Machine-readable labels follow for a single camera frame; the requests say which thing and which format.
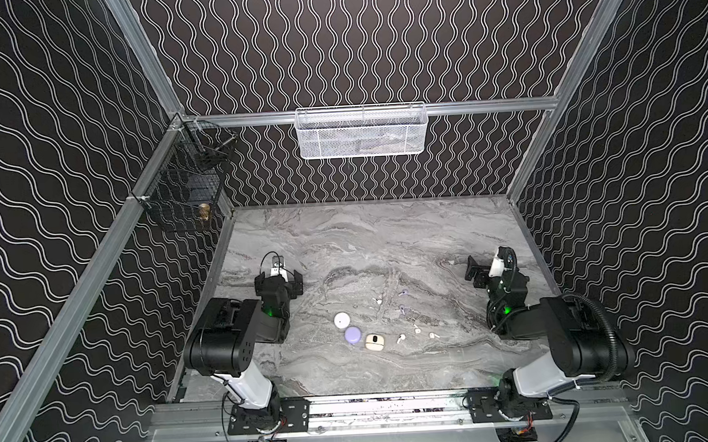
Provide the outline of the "beige earbud charging case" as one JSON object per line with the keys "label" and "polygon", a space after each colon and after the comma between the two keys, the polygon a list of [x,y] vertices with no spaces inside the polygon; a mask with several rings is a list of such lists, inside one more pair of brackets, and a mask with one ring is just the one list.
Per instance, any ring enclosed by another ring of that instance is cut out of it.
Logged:
{"label": "beige earbud charging case", "polygon": [[385,338],[378,334],[368,334],[364,343],[367,350],[375,352],[383,351],[386,346]]}

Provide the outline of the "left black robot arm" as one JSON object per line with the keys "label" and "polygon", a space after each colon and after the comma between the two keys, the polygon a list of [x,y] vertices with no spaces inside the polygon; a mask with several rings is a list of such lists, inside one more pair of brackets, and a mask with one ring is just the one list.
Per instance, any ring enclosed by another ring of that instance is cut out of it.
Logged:
{"label": "left black robot arm", "polygon": [[308,428],[309,402],[282,398],[254,361],[258,344],[281,345],[290,332],[290,302],[303,291],[303,276],[282,268],[254,278],[256,296],[210,300],[185,344],[185,366],[212,378],[230,404],[227,434],[270,436]]}

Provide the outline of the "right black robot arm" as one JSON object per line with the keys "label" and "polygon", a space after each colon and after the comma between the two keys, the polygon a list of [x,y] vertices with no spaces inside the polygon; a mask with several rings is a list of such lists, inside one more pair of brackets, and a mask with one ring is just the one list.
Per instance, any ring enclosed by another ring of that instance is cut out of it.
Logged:
{"label": "right black robot arm", "polygon": [[485,320],[501,340],[544,338],[549,351],[503,373],[497,387],[469,390],[463,402],[478,422],[548,415],[546,403],[583,385],[614,381],[633,370],[635,350],[600,302],[577,293],[527,304],[529,278],[510,247],[489,265],[466,261],[465,279],[488,296]]}

